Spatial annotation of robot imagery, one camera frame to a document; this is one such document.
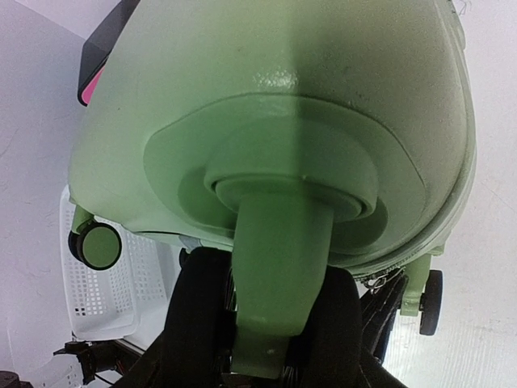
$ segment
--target white plastic basket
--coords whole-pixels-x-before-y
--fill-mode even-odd
[[[98,219],[117,229],[123,249],[115,266],[94,271],[69,251],[74,210],[65,188],[60,205],[61,265],[72,330],[79,339],[88,341],[131,335],[138,328],[142,312],[167,304],[157,244],[113,222]]]

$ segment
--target black wheel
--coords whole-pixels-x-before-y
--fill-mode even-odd
[[[442,306],[443,273],[431,269],[427,278],[426,289],[420,301],[420,334],[434,335],[438,327],[439,312]]]
[[[77,236],[75,246],[79,260],[96,271],[113,267],[122,254],[119,233],[112,226],[101,222],[91,222],[85,227]]]
[[[225,310],[230,256],[197,248],[185,262],[163,332],[163,386],[219,386],[225,367],[219,358],[231,349],[235,328],[234,313]]]
[[[79,259],[78,254],[78,238],[78,234],[75,234],[74,232],[70,231],[68,235],[68,249],[70,250],[70,253],[75,259],[81,261],[81,259]]]
[[[284,370],[287,381],[283,381],[282,387],[355,386],[361,331],[361,307],[354,278],[343,269],[328,267],[305,330],[291,342]]]
[[[181,251],[179,252],[179,266],[183,268],[185,266],[185,263],[188,260],[188,252],[185,248],[181,248]]]

